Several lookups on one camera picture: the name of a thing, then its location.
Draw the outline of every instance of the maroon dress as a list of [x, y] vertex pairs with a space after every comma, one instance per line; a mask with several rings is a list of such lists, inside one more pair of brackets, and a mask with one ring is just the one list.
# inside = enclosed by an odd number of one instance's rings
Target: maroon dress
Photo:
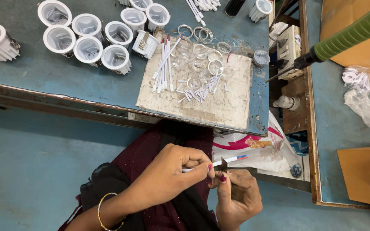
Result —
[[[166, 139], [167, 134], [173, 134], [171, 137], [174, 137], [174, 139], [180, 134], [182, 136], [181, 146], [200, 149], [209, 159], [212, 159], [212, 128], [162, 120], [153, 128], [141, 134], [125, 150], [115, 157], [112, 163], [122, 170], [132, 183], [141, 175], [159, 151], [166, 145], [165, 143], [167, 140], [170, 140]], [[207, 185], [209, 182], [211, 182], [211, 179], [207, 177], [205, 180], [194, 185], [205, 204], [208, 200], [209, 188]], [[147, 231], [186, 231], [186, 227], [180, 220], [171, 201], [152, 206], [143, 210], [142, 213]]]

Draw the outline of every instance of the blue floor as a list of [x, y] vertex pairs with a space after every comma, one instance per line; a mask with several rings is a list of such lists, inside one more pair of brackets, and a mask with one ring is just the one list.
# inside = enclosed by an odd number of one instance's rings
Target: blue floor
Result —
[[[143, 130], [22, 109], [0, 110], [0, 230], [56, 230], [81, 184]], [[264, 209], [241, 230], [370, 231], [370, 211], [316, 206], [311, 195], [259, 182]], [[209, 208], [218, 202], [216, 190]]]

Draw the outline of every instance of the white plastic bag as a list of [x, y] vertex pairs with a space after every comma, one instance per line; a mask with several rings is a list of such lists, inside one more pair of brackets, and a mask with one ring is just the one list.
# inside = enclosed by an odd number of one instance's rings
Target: white plastic bag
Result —
[[363, 122], [370, 127], [370, 99], [360, 88], [351, 88], [343, 96], [345, 104], [362, 117]]
[[370, 127], [370, 67], [349, 66], [342, 73], [345, 92], [345, 105], [362, 117], [363, 122]]
[[[272, 32], [269, 34], [269, 36], [275, 40], [278, 39], [278, 36], [282, 34], [282, 32], [285, 31], [286, 28], [288, 28], [288, 24], [284, 23], [284, 22], [279, 22], [279, 23], [275, 23], [273, 25], [273, 30]], [[273, 47], [275, 45], [275, 41], [268, 38], [269, 40], [269, 48]]]
[[269, 112], [268, 137], [234, 133], [213, 139], [212, 161], [248, 155], [229, 162], [230, 167], [253, 167], [268, 171], [287, 171], [298, 162], [296, 153], [275, 117]]

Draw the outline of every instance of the cutting blade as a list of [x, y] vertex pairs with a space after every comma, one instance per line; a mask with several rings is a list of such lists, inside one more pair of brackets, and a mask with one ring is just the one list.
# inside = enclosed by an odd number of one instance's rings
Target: cutting blade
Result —
[[228, 172], [228, 162], [223, 157], [221, 157], [221, 160], [222, 160], [221, 171], [227, 173]]

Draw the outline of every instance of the red and blue wire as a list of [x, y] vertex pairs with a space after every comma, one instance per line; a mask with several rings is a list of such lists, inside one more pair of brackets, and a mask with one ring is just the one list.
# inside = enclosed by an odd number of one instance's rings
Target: red and blue wire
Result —
[[246, 158], [248, 158], [248, 155], [241, 155], [241, 156], [236, 157], [237, 160], [242, 160], [242, 159], [246, 159]]
[[228, 55], [228, 58], [227, 58], [227, 63], [229, 62], [229, 56], [231, 56], [231, 54], [232, 54], [233, 52], [234, 52], [234, 51], [229, 52], [229, 55]]

